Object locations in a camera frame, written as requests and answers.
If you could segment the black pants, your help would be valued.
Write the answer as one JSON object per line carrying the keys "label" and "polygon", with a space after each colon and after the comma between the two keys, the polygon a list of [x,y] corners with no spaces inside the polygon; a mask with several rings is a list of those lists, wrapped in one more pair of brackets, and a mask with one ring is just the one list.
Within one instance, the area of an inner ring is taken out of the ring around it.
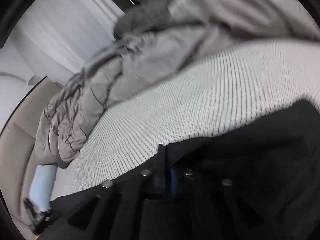
{"label": "black pants", "polygon": [[164,146],[165,195],[157,149],[104,185],[54,200],[58,218],[41,239],[319,239],[319,112],[310,102]]}

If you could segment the light blue pillow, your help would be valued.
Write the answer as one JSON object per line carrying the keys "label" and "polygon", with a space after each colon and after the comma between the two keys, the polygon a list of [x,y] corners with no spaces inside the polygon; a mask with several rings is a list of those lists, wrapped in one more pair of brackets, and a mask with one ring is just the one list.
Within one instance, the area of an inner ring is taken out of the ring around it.
{"label": "light blue pillow", "polygon": [[50,209],[50,197],[56,177],[57,165],[37,165],[29,190],[29,199],[39,211]]}

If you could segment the beige upholstered headboard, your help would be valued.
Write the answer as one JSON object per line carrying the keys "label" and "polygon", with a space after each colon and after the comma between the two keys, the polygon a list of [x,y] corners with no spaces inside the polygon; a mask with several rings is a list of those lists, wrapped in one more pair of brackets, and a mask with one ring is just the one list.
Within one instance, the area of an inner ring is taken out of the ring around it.
{"label": "beige upholstered headboard", "polygon": [[62,86],[43,78],[16,106],[1,132],[1,193],[14,227],[25,239],[34,239],[23,206],[29,196],[35,161],[35,137],[41,113]]}

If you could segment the white honeycomb pattern mattress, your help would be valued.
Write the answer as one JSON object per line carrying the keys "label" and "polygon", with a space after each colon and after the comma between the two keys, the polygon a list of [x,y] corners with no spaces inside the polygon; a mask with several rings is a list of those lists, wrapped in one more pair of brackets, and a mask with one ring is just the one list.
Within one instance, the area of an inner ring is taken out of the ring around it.
{"label": "white honeycomb pattern mattress", "polygon": [[159,144],[214,137],[300,99],[319,106],[319,43],[262,40],[223,50],[108,109],[80,154],[57,170],[51,198],[121,176]]}

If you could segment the grey crumpled duvet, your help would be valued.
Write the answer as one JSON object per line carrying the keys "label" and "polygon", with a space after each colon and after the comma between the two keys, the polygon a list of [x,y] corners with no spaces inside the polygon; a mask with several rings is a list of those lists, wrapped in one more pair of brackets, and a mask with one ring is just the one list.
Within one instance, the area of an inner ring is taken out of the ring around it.
{"label": "grey crumpled duvet", "polygon": [[37,164],[67,167],[104,111],[193,61],[256,38],[319,40],[319,26],[298,0],[153,0],[129,10],[114,33],[117,41],[44,108]]}

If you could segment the white curtain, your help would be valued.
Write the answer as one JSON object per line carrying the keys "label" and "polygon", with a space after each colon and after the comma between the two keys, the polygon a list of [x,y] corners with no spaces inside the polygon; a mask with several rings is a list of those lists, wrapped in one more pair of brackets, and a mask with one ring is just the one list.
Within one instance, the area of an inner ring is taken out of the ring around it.
{"label": "white curtain", "polygon": [[122,15],[112,0],[36,0],[1,48],[1,77],[31,85],[47,76],[64,85],[114,41]]}

